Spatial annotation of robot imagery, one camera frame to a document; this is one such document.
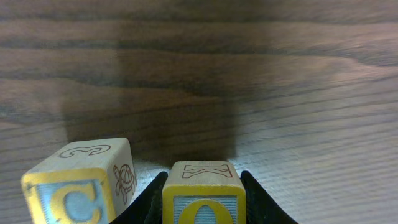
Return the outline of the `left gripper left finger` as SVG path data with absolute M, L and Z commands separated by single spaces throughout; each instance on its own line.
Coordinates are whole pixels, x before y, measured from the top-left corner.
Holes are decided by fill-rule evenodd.
M 141 194 L 109 224 L 162 224 L 162 188 L 168 173 L 160 172 Z

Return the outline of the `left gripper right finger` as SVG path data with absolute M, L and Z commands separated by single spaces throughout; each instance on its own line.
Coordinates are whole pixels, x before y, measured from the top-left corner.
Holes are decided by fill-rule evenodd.
M 279 207 L 249 171 L 242 171 L 240 179 L 246 191 L 248 224 L 298 224 Z

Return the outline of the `yellow O block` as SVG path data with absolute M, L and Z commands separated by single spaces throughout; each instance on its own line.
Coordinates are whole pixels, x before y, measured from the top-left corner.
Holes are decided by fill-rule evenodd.
M 232 163 L 178 161 L 162 189 L 163 223 L 246 223 L 246 191 Z

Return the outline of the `yellow C block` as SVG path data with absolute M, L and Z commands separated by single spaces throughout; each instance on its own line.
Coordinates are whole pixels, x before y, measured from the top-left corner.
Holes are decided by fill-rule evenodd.
M 21 177 L 34 223 L 110 223 L 136 185 L 126 138 L 71 142 Z

